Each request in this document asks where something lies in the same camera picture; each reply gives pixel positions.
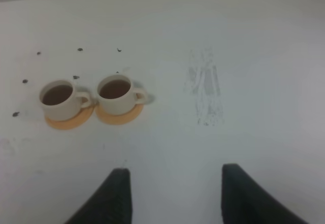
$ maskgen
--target coffee cup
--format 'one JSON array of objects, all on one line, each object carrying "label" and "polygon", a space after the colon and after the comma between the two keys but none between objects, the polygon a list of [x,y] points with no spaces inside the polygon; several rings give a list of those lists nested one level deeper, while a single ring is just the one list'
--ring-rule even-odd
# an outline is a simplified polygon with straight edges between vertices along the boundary
[{"label": "coffee cup", "polygon": [[81,108],[91,106],[88,92],[78,92],[69,80],[56,80],[45,85],[39,96],[46,117],[55,121],[65,121],[76,116]]},{"label": "coffee cup", "polygon": [[123,74],[104,78],[97,86],[96,95],[100,106],[111,115],[125,114],[136,104],[148,101],[146,90],[135,88],[132,80]]}]

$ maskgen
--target white cup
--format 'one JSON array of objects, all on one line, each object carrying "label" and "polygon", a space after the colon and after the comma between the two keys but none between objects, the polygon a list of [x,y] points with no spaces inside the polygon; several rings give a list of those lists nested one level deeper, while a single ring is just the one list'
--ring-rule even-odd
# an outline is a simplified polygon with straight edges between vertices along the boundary
[{"label": "white cup", "polygon": [[[57,105],[45,105],[43,103],[44,95],[52,88],[67,85],[72,88],[71,95],[63,102]],[[40,92],[40,102],[45,116],[55,121],[68,120],[79,113],[81,108],[91,106],[92,102],[88,92],[77,92],[76,87],[69,80],[56,80],[45,85]]]},{"label": "white cup", "polygon": [[[114,80],[123,80],[130,84],[130,89],[121,97],[115,99],[106,99],[100,96],[101,89],[109,82]],[[148,94],[142,88],[134,88],[132,80],[122,74],[114,74],[103,79],[97,86],[96,95],[98,102],[105,112],[111,115],[122,115],[132,110],[136,104],[144,104],[148,101]]]}]

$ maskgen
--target white table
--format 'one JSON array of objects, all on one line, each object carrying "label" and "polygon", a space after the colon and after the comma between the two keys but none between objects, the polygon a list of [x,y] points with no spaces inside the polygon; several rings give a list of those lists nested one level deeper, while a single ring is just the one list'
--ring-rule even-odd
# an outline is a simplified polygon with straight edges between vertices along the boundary
[{"label": "white table", "polygon": [[[134,224],[220,224],[221,167],[239,163],[324,223],[324,47],[325,0],[1,3],[0,222],[63,223],[125,166]],[[45,83],[94,92],[117,71],[154,96],[135,121],[44,123]]]}]

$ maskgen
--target black object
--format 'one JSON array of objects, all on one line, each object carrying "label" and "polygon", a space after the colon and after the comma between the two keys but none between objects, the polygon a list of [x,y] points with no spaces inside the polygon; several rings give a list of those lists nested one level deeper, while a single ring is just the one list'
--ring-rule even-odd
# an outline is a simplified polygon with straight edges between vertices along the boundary
[{"label": "black object", "polygon": [[222,167],[221,198],[224,224],[307,224],[276,201],[237,164]]},{"label": "black object", "polygon": [[131,222],[130,171],[114,169],[66,224],[131,224]]}]

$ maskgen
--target brown liquid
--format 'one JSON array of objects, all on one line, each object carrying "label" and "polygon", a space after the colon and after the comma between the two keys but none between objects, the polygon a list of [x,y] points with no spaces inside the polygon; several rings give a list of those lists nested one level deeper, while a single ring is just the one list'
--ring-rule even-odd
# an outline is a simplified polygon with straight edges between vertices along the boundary
[{"label": "brown liquid", "polygon": [[116,99],[125,95],[131,85],[124,80],[114,80],[108,82],[100,91],[100,96],[106,99]]},{"label": "brown liquid", "polygon": [[66,101],[72,94],[72,87],[68,85],[59,85],[51,88],[43,97],[43,104],[54,106]]}]

